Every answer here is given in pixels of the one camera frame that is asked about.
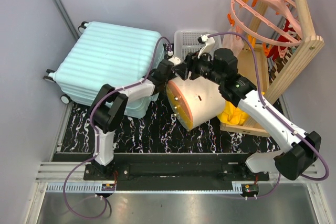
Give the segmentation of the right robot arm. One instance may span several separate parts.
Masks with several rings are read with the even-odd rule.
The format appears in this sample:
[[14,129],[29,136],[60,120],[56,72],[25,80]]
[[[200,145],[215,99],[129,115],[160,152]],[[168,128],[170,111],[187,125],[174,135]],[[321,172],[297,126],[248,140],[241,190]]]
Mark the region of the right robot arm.
[[208,53],[190,53],[185,64],[184,77],[203,77],[217,84],[221,96],[259,123],[280,147],[280,154],[271,158],[250,155],[238,167],[242,179],[276,170],[285,178],[296,180],[318,159],[321,136],[315,131],[307,133],[278,112],[248,78],[239,74],[238,60],[231,50],[219,48],[213,59]]

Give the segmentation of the white round drum box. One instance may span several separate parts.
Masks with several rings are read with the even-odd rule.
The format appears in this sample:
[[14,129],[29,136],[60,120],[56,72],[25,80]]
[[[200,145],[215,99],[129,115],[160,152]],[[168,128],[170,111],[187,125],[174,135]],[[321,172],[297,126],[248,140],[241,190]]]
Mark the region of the white round drum box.
[[202,77],[176,77],[167,83],[166,94],[173,113],[189,131],[221,114],[226,103],[218,85]]

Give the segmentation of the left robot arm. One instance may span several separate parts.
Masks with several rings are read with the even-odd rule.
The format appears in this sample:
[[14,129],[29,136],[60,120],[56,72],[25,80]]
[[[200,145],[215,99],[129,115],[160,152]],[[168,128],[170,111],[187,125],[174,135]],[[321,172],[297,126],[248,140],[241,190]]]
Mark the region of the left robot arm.
[[140,80],[119,88],[105,84],[90,107],[90,125],[94,130],[95,149],[91,163],[103,180],[113,175],[114,135],[120,126],[128,103],[161,92],[174,76],[187,79],[186,63],[162,60]]

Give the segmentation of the light blue hard-shell suitcase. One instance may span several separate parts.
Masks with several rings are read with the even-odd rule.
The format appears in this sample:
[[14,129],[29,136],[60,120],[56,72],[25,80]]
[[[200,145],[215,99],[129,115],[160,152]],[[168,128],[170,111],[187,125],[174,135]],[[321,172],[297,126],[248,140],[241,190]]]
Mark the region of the light blue hard-shell suitcase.
[[43,77],[59,85],[65,104],[91,106],[103,85],[130,85],[164,58],[157,31],[101,22],[82,22],[79,30],[81,36],[58,69],[48,69]]

